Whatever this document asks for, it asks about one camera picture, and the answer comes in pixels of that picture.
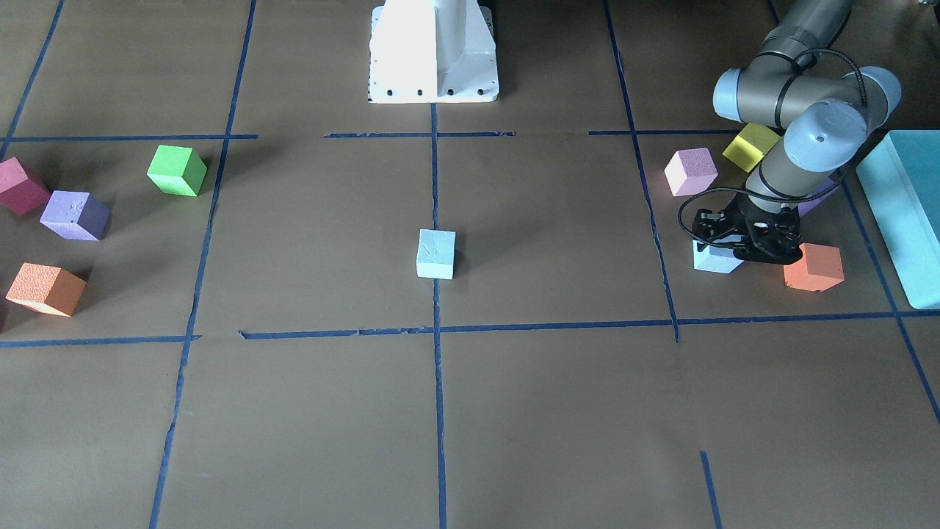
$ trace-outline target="foam cube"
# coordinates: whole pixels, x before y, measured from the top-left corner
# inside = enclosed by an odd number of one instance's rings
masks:
[[[417,276],[436,280],[454,279],[455,232],[421,230],[417,243]]]
[[[737,240],[741,240],[740,235],[732,235],[714,242],[727,243]],[[731,248],[705,246],[702,251],[698,251],[698,242],[692,241],[692,265],[695,270],[730,274],[743,262],[734,256],[734,250]]]
[[[676,151],[666,165],[666,180],[673,197],[701,193],[715,178],[718,178],[718,169],[704,147]]]
[[[49,189],[16,156],[0,163],[0,204],[23,216],[49,201]]]
[[[86,283],[55,266],[23,263],[7,299],[37,313],[71,316]]]
[[[780,136],[759,123],[748,123],[722,154],[734,165],[751,172],[779,141]]]
[[[809,196],[815,195],[816,193],[822,193],[823,191],[825,191],[826,189],[828,189],[828,188],[831,187],[831,186],[832,186],[832,181],[827,178],[827,179],[825,179],[824,181],[822,181],[822,184],[820,184],[819,187],[817,187],[816,189],[813,189],[813,192],[810,193]],[[820,203],[821,203],[823,200],[828,199],[828,198],[831,197],[832,194],[835,193],[835,192],[836,192],[836,189],[833,189],[833,190],[830,191],[829,193],[826,193],[825,195],[822,195],[821,197],[819,197],[819,198],[816,199],[816,200],[811,200],[811,201],[809,201],[809,202],[800,202],[800,203],[796,206],[797,210],[799,210],[799,212],[800,212],[800,216],[806,216],[807,213],[809,213],[810,211],[813,210],[813,208],[815,208],[816,206],[820,205]]]
[[[111,212],[90,193],[53,191],[39,222],[63,238],[99,241]]]
[[[915,309],[940,309],[940,131],[890,131],[855,168]]]
[[[160,145],[147,176],[168,195],[195,197],[206,177],[206,164],[189,147]]]
[[[820,292],[845,280],[838,248],[803,243],[800,249],[803,259],[783,267],[787,286]]]

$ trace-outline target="orange cube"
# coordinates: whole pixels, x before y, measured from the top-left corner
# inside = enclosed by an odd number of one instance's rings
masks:
[[[783,267],[790,288],[820,292],[845,281],[838,248],[803,243],[803,259]]]
[[[62,268],[23,263],[7,299],[37,313],[71,316],[85,285]]]

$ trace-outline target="blue foam block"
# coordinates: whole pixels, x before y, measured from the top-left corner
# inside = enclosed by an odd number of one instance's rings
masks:
[[[53,191],[39,222],[66,239],[97,241],[111,212],[90,193]]]
[[[740,239],[740,237],[732,235],[731,237],[719,239],[715,242],[730,242],[733,237]],[[744,262],[734,256],[734,250],[731,248],[706,246],[702,251],[698,251],[698,243],[696,241],[692,241],[692,256],[692,263],[696,270],[717,272],[719,274],[730,274],[738,265]]]
[[[891,131],[855,168],[915,309],[940,309],[940,131]]]
[[[417,243],[417,276],[436,280],[454,279],[455,232],[421,230]]]

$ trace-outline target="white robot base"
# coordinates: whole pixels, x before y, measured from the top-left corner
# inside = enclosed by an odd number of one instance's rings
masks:
[[[477,0],[386,0],[372,11],[368,100],[488,103],[499,95],[493,14]]]

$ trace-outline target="teal foam slab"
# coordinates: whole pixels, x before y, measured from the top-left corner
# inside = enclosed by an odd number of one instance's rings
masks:
[[[891,131],[855,172],[908,302],[940,309],[940,131]]]

